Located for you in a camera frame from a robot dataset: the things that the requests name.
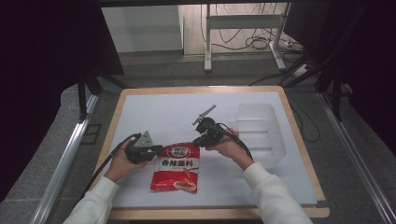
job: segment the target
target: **black cable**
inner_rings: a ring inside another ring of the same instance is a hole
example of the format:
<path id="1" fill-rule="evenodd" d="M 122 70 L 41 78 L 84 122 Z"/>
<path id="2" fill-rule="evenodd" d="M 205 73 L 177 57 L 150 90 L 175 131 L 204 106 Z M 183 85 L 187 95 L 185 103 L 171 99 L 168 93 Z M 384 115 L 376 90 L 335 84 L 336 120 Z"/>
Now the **black cable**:
<path id="1" fill-rule="evenodd" d="M 264 6 L 262 7 L 262 14 L 264 14 L 265 5 L 267 5 L 267 4 L 264 3 Z"/>
<path id="2" fill-rule="evenodd" d="M 216 4 L 216 15 L 219 15 L 219 13 L 218 13 L 218 4 Z M 233 37 L 231 37 L 229 40 L 224 40 L 224 38 L 222 37 L 222 34 L 221 34 L 221 29 L 219 29 L 220 38 L 225 44 L 227 44 L 228 42 L 232 41 L 239 34 L 239 32 L 241 32 L 241 30 L 242 29 L 239 29 L 235 33 L 235 35 L 233 35 Z"/>
<path id="3" fill-rule="evenodd" d="M 294 52 L 288 52 L 288 53 L 282 53 L 281 54 L 281 56 L 282 56 L 282 59 L 284 60 L 284 61 L 286 61 L 286 62 L 288 62 L 288 63 L 295 63 L 295 62 L 297 62 L 298 61 L 298 59 L 296 60 L 296 61 L 291 61 L 290 59 L 288 59 L 288 58 L 286 58 L 286 56 L 285 55 L 289 55 L 289 54 L 302 54 L 302 53 L 294 53 Z"/>
<path id="4" fill-rule="evenodd" d="M 262 6 L 262 3 L 259 3 L 258 5 L 259 5 L 259 8 L 257 8 L 257 14 L 260 14 L 260 7 Z"/>
<path id="5" fill-rule="evenodd" d="M 206 43 L 205 37 L 204 37 L 204 28 L 202 27 L 202 5 L 201 5 L 201 35 L 202 35 L 202 39 L 204 40 L 204 42 Z"/>
<path id="6" fill-rule="evenodd" d="M 228 47 L 225 47 L 225 46 L 223 46 L 223 45 L 220 45 L 220 44 L 211 44 L 211 45 L 212 45 L 212 46 L 218 46 L 218 47 L 221 47 L 221 48 L 224 48 L 224 49 L 231 49 L 231 50 L 247 49 L 247 48 L 250 47 L 250 46 L 244 46 L 244 47 L 239 48 L 239 49 L 232 49 L 232 48 L 228 48 Z"/>
<path id="7" fill-rule="evenodd" d="M 285 47 L 281 47 L 281 46 L 277 46 L 277 49 L 279 50 L 279 52 L 287 52 L 287 53 L 295 53 L 295 54 L 303 54 L 306 50 L 298 50 L 298 49 L 288 49 Z"/>
<path id="8" fill-rule="evenodd" d="M 275 3 L 273 14 L 275 14 L 277 3 Z"/>
<path id="9" fill-rule="evenodd" d="M 285 91 L 285 93 L 289 96 L 289 98 L 295 103 L 295 104 L 297 104 L 297 106 L 303 111 L 303 113 L 306 115 L 306 117 L 314 124 L 314 126 L 315 126 L 315 129 L 317 130 L 317 132 L 318 132 L 318 136 L 315 138 L 315 139 L 307 139 L 307 138 L 305 138 L 304 137 L 304 135 L 303 135 L 303 139 L 305 140 L 305 141 L 307 141 L 307 142 L 317 142 L 318 140 L 319 140 L 319 138 L 321 137 L 321 132 L 320 132 L 320 130 L 319 130 L 319 127 L 318 127 L 318 125 L 314 122 L 314 120 L 308 115 L 308 113 L 297 103 L 297 101 L 296 101 L 296 99 L 289 93 L 289 92 L 287 92 L 287 91 Z"/>
<path id="10" fill-rule="evenodd" d="M 278 84 L 279 86 L 283 86 L 283 81 L 284 81 L 285 79 L 287 79 L 287 77 L 289 77 L 288 74 L 291 73 L 291 72 L 294 73 L 294 70 L 296 70 L 297 66 L 298 66 L 299 64 L 303 63 L 307 58 L 308 58 L 308 55 L 304 54 L 299 60 L 297 60 L 295 63 L 293 63 L 293 64 L 289 67 L 288 70 L 286 70 L 286 71 L 284 71 L 284 72 L 281 72 L 281 73 L 277 73 L 277 74 L 271 75 L 271 76 L 269 76 L 269 77 L 262 77 L 262 78 L 259 78 L 259 79 L 255 80 L 255 81 L 251 82 L 251 83 L 248 84 L 248 85 L 249 85 L 249 86 L 253 86 L 254 84 L 256 84 L 256 83 L 258 83 L 258 82 L 261 82 L 261 81 L 263 81 L 263 80 L 265 80 L 265 79 L 268 79 L 268 78 L 271 78 L 271 77 L 277 77 L 277 76 L 285 75 L 285 76 L 283 76 L 283 77 L 280 79 L 280 82 L 279 82 L 279 84 Z"/>
<path id="11" fill-rule="evenodd" d="M 96 177 L 102 172 L 102 170 L 105 168 L 105 166 L 108 164 L 108 162 L 111 160 L 111 158 L 114 157 L 114 155 L 116 154 L 116 152 L 121 148 L 121 146 L 126 143 L 129 139 L 131 139 L 132 137 L 135 136 L 135 133 L 128 136 L 127 138 L 125 138 L 125 140 L 123 140 L 122 142 L 120 142 L 110 153 L 110 155 L 107 156 L 107 158 L 105 159 L 105 161 L 102 163 L 102 165 L 100 165 L 100 167 L 96 170 L 95 174 L 93 174 L 90 182 L 88 183 L 87 187 L 85 187 L 84 191 L 82 191 L 81 196 L 79 197 L 79 201 L 84 198 L 85 193 L 90 189 L 93 181 L 95 181 Z"/>
<path id="12" fill-rule="evenodd" d="M 299 120 L 300 125 L 297 124 L 297 127 L 300 130 L 302 138 L 304 139 L 304 124 L 303 124 L 301 115 L 300 115 L 300 113 L 298 113 L 298 111 L 296 110 L 296 108 L 294 108 L 294 106 L 292 104 L 290 104 L 290 108 L 291 108 L 291 111 L 294 112 L 294 114 L 297 116 L 297 119 Z"/>
<path id="13" fill-rule="evenodd" d="M 271 75 L 271 76 L 269 76 L 269 77 L 262 77 L 262 78 L 259 78 L 259 79 L 255 80 L 255 81 L 253 81 L 252 83 L 250 83 L 250 84 L 248 84 L 248 85 L 249 85 L 249 86 L 253 86 L 254 84 L 256 84 L 256 83 L 258 83 L 258 82 L 261 82 L 261 81 L 263 81 L 263 80 L 265 80 L 265 79 L 268 79 L 268 78 L 271 78 L 271 77 L 282 76 L 282 75 L 285 74 L 285 73 L 287 73 L 287 71 L 286 71 L 286 72 L 277 73 L 277 74 Z"/>
<path id="14" fill-rule="evenodd" d="M 259 5 L 260 5 L 260 4 L 257 4 L 257 5 L 253 8 L 253 10 L 251 10 L 250 14 L 253 14 L 254 10 L 255 10 Z"/>
<path id="15" fill-rule="evenodd" d="M 268 34 L 270 34 L 269 40 L 272 40 L 272 38 L 271 38 L 272 35 L 275 36 L 275 35 L 272 33 L 272 31 L 269 31 L 269 30 L 267 30 L 267 29 L 261 29 L 261 30 L 263 30 L 263 31 L 267 32 Z M 285 42 L 289 42 L 289 40 L 286 40 L 286 39 L 282 39 L 282 38 L 279 38 L 279 39 L 282 40 L 282 41 L 285 41 Z M 295 41 L 293 41 L 293 42 L 290 41 L 290 43 L 301 45 L 299 42 L 295 42 Z"/>
<path id="16" fill-rule="evenodd" d="M 238 146 L 240 146 L 242 149 L 244 149 L 245 153 L 246 153 L 251 159 L 253 159 L 253 157 L 251 156 L 250 150 L 248 149 L 247 145 L 245 145 L 245 143 L 242 142 L 241 139 L 239 139 L 239 137 L 236 136 L 236 134 L 233 133 L 233 131 L 232 131 L 229 127 L 227 127 L 227 125 L 225 125 L 225 124 L 223 124 L 223 123 L 219 123 L 219 125 L 223 125 L 224 127 L 226 127 L 228 130 L 230 130 L 230 133 L 229 133 L 229 132 L 226 132 L 226 131 L 223 130 L 223 129 L 216 129 L 216 128 L 212 128 L 212 127 L 210 127 L 210 129 L 213 130 L 213 131 L 220 132 L 220 133 L 223 133 L 223 134 L 229 136 L 231 139 L 233 139 L 233 140 L 235 141 L 236 144 L 238 144 Z"/>
<path id="17" fill-rule="evenodd" d="M 256 46 L 254 46 L 254 43 L 256 43 L 256 42 L 265 43 L 265 46 L 258 48 Z M 266 37 L 253 35 L 252 37 L 247 38 L 247 40 L 245 41 L 245 44 L 247 46 L 250 46 L 250 47 L 254 48 L 254 49 L 266 49 L 268 47 L 268 45 L 269 45 L 269 41 L 268 41 L 268 39 Z"/>

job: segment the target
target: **gray carpet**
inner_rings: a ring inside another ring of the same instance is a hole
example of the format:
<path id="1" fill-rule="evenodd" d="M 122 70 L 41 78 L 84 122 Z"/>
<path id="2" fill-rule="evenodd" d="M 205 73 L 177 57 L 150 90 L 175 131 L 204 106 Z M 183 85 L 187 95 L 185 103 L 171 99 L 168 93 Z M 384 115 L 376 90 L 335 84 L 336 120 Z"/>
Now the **gray carpet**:
<path id="1" fill-rule="evenodd" d="M 125 77 L 119 80 L 131 87 L 171 87 L 241 85 L 278 73 L 271 55 L 225 55 L 214 57 L 213 71 L 204 72 L 203 57 L 121 57 Z M 272 77 L 260 85 L 276 85 L 280 77 Z M 313 218 L 314 223 L 383 223 L 370 195 L 351 163 L 346 150 L 313 90 L 316 78 L 292 89 L 287 95 L 304 136 L 305 145 L 316 169 L 318 180 L 331 208 L 327 218 Z M 100 125 L 99 135 L 84 136 L 69 170 L 64 186 L 51 210 L 48 223 L 62 223 L 78 201 L 91 178 L 99 152 L 105 140 L 121 88 L 100 79 L 104 88 L 92 115 L 91 125 Z M 352 139 L 360 149 L 379 185 L 395 203 L 396 178 L 391 171 L 396 159 L 378 136 L 342 99 L 342 117 Z M 0 205 L 1 223 L 28 223 L 38 205 L 67 141 L 78 121 L 77 89 L 65 91 L 62 107 L 36 156 L 20 180 Z M 109 223 L 128 221 L 109 220 Z M 134 221 L 133 223 L 261 223 L 260 220 L 236 221 Z"/>

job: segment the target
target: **red package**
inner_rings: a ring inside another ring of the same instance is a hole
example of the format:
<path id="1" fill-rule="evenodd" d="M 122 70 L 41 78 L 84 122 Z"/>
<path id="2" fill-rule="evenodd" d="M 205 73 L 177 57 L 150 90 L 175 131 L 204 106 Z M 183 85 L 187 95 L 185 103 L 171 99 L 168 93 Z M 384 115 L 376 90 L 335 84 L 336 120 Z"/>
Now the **red package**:
<path id="1" fill-rule="evenodd" d="M 199 158 L 200 148 L 190 142 L 165 147 L 157 156 L 151 189 L 196 193 Z"/>

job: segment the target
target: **person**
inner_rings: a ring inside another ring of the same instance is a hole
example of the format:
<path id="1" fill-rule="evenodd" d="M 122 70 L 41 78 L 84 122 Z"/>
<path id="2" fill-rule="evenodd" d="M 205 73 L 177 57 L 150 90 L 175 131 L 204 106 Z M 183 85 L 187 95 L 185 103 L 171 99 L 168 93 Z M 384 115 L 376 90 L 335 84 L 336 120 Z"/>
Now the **person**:
<path id="1" fill-rule="evenodd" d="M 76 204 L 64 224 L 107 223 L 112 200 L 120 187 L 117 185 L 117 181 L 133 171 L 145 167 L 148 163 L 148 161 L 142 161 L 133 164 L 128 161 L 124 149 L 131 141 L 132 139 L 129 139 L 120 147 L 105 175 L 99 179 L 92 190 L 85 193 L 84 198 Z"/>
<path id="2" fill-rule="evenodd" d="M 227 132 L 238 135 L 236 130 Z M 270 175 L 263 165 L 254 162 L 234 140 L 224 136 L 215 146 L 206 150 L 218 151 L 232 159 L 243 170 L 244 178 L 251 188 L 251 197 L 257 204 L 265 224 L 309 224 L 311 219 L 291 196 L 288 188 L 276 175 Z M 113 158 L 110 168 L 96 186 L 85 194 L 64 223 L 106 223 L 111 210 L 111 201 L 119 186 L 117 181 L 133 170 L 143 168 L 148 162 L 130 163 L 123 150 Z"/>

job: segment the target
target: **metal stand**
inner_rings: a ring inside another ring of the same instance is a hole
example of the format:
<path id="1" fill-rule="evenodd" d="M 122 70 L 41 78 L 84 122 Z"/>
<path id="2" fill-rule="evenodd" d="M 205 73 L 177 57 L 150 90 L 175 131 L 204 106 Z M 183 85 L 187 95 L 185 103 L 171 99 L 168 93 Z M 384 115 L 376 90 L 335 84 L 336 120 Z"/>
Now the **metal stand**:
<path id="1" fill-rule="evenodd" d="M 217 29 L 257 29 L 276 28 L 274 41 L 271 41 L 270 48 L 273 52 L 279 70 L 286 70 L 286 66 L 280 57 L 277 49 L 280 35 L 289 10 L 290 3 L 286 4 L 285 10 L 281 14 L 272 15 L 227 15 L 211 16 L 210 4 L 206 6 L 206 46 L 205 46 L 205 71 L 212 70 L 212 53 L 210 43 L 210 30 Z"/>
<path id="2" fill-rule="evenodd" d="M 88 123 L 90 122 L 91 113 L 96 105 L 97 99 L 97 96 L 91 95 L 90 99 L 88 100 L 88 103 L 85 106 L 85 111 L 87 113 L 86 117 L 81 123 L 76 125 L 76 128 L 73 131 L 66 148 L 64 149 L 64 154 L 62 155 L 61 160 L 59 161 L 58 166 L 56 167 L 52 178 L 47 185 L 46 191 L 44 192 L 44 195 L 41 198 L 37 209 L 35 210 L 35 214 L 30 222 L 31 224 L 46 223 L 52 206 L 56 201 L 56 197 L 58 196 L 62 184 L 64 183 L 64 179 L 67 175 L 70 165 L 72 164 L 74 156 L 76 155 L 78 145 L 81 142 Z"/>
<path id="3" fill-rule="evenodd" d="M 92 95 L 99 95 L 102 92 L 102 86 L 100 85 L 96 75 L 104 78 L 105 80 L 115 84 L 116 86 L 124 89 L 135 89 L 135 87 L 130 87 L 125 83 L 119 81 L 118 79 L 108 76 L 101 71 L 95 70 L 93 68 L 82 69 L 78 78 L 78 101 L 79 101 L 79 122 L 82 123 L 87 118 L 87 100 L 85 95 L 85 86 L 88 87 Z"/>

